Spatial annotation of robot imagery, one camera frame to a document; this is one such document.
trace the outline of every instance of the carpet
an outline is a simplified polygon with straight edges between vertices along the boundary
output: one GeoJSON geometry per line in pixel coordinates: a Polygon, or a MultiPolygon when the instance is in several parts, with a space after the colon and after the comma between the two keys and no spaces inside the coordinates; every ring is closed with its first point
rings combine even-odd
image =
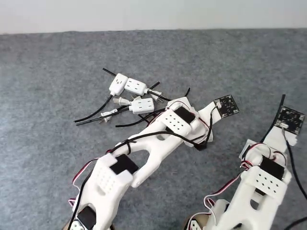
{"type": "MultiPolygon", "coordinates": [[[[205,211],[205,195],[240,172],[240,151],[248,138],[259,141],[266,133],[283,93],[286,106],[307,113],[306,41],[306,29],[0,35],[0,229],[61,229],[72,215],[67,200],[77,195],[75,173],[146,127],[115,128],[139,119],[131,112],[75,126],[74,119],[109,95],[112,76],[103,67],[147,85],[160,81],[157,90],[170,98],[191,87],[198,110],[227,94],[236,100],[240,113],[214,125],[205,151],[181,145],[139,188],[127,191],[114,220],[118,230],[181,229],[188,215],[205,211]]],[[[105,111],[114,107],[109,103],[105,111]]],[[[307,188],[305,126],[293,152],[307,188]]],[[[131,155],[138,165],[146,157],[131,155]]],[[[236,186],[218,198],[231,200],[236,186]]],[[[272,229],[306,215],[292,179],[272,229]]]]}

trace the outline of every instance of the power plug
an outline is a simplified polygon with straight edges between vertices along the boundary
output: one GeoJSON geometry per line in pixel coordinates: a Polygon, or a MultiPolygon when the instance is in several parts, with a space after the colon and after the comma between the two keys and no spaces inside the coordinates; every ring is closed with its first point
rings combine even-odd
{"type": "Polygon", "coordinates": [[[132,78],[128,78],[127,83],[125,85],[125,90],[140,96],[143,96],[145,94],[146,89],[147,86],[145,83],[132,78]]]}
{"type": "MultiPolygon", "coordinates": [[[[106,115],[109,115],[109,114],[113,114],[113,113],[115,113],[115,112],[117,112],[117,111],[118,111],[117,109],[113,109],[113,110],[111,110],[111,111],[107,111],[107,112],[101,113],[100,115],[101,115],[101,116],[106,116],[106,115]]],[[[112,116],[108,116],[108,117],[104,118],[104,122],[105,122],[105,123],[108,122],[108,121],[111,119],[111,117],[112,117],[112,116]]]]}
{"type": "Polygon", "coordinates": [[[151,113],[154,111],[154,101],[152,98],[139,99],[131,102],[129,110],[133,114],[145,114],[151,113]]]}
{"type": "Polygon", "coordinates": [[[131,105],[131,101],[125,99],[125,98],[113,98],[113,102],[119,105],[131,105]]]}
{"type": "MultiPolygon", "coordinates": [[[[156,94],[158,94],[158,95],[162,95],[161,92],[156,91],[156,90],[150,90],[150,89],[148,89],[147,91],[145,91],[145,93],[147,93],[148,91],[154,92],[154,93],[156,93],[156,94]]],[[[161,99],[160,99],[158,96],[156,96],[156,95],[150,94],[150,96],[154,99],[155,102],[156,102],[157,100],[161,101],[161,99]]]]}
{"type": "Polygon", "coordinates": [[[118,73],[116,75],[116,77],[113,79],[109,90],[111,95],[115,96],[119,96],[121,95],[121,93],[124,91],[125,89],[125,85],[127,83],[128,77],[126,77],[125,75],[118,73]]]}

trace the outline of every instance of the black circuit board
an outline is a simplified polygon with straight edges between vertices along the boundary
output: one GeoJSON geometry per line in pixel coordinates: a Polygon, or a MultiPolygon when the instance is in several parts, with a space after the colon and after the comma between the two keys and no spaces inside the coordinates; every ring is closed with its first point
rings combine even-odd
{"type": "Polygon", "coordinates": [[[304,119],[304,114],[283,106],[280,109],[275,126],[284,128],[285,131],[298,135],[303,125],[304,119]]]}
{"type": "Polygon", "coordinates": [[[232,95],[227,95],[214,100],[217,110],[222,118],[239,113],[239,108],[236,105],[232,95]]]}

